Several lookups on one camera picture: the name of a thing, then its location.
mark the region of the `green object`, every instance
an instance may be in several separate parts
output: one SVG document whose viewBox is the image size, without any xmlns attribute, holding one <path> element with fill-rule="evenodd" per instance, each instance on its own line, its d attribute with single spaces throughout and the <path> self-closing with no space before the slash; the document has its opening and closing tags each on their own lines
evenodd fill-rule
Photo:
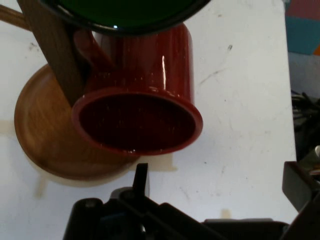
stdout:
<svg viewBox="0 0 320 240">
<path fill-rule="evenodd" d="M 172 18 L 197 0 L 59 0 L 88 21 L 112 28 L 130 28 Z"/>
</svg>

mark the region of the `wooden rod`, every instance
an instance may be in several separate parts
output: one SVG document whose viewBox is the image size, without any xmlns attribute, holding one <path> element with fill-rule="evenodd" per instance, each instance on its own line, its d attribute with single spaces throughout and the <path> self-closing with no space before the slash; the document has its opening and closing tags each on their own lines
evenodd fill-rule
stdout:
<svg viewBox="0 0 320 240">
<path fill-rule="evenodd" d="M 0 20 L 16 27 L 31 31 L 25 16 L 16 10 L 0 4 Z"/>
</svg>

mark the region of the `mug handle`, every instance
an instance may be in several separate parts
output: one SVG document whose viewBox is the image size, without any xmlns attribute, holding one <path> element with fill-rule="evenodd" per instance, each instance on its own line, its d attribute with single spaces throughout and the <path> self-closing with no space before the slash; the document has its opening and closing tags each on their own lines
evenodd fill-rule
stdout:
<svg viewBox="0 0 320 240">
<path fill-rule="evenodd" d="M 79 53 L 98 72 L 111 72 L 116 66 L 98 45 L 91 31 L 80 29 L 73 35 L 73 41 Z"/>
</svg>

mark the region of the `wooden mug holder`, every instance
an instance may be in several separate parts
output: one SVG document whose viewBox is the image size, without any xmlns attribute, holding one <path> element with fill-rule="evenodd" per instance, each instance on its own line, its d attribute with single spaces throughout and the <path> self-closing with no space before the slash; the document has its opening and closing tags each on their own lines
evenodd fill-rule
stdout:
<svg viewBox="0 0 320 240">
<path fill-rule="evenodd" d="M 52 14 L 37 0 L 17 2 L 23 14 L 0 5 L 0 20 L 32 31 L 50 66 L 32 76 L 16 105 L 14 125 L 24 152 L 45 171 L 68 179 L 105 178 L 128 168 L 138 157 L 95 149 L 72 129 L 71 108 L 83 95 L 90 70 L 73 44 L 73 33 L 78 28 Z"/>
</svg>

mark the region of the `wooden stand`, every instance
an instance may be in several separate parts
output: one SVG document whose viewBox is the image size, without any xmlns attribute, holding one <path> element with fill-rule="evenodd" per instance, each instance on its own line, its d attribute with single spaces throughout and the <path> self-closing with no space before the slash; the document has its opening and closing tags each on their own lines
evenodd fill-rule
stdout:
<svg viewBox="0 0 320 240">
<path fill-rule="evenodd" d="M 75 50 L 77 29 L 44 8 L 37 0 L 17 0 L 69 104 L 83 94 L 88 65 Z"/>
</svg>

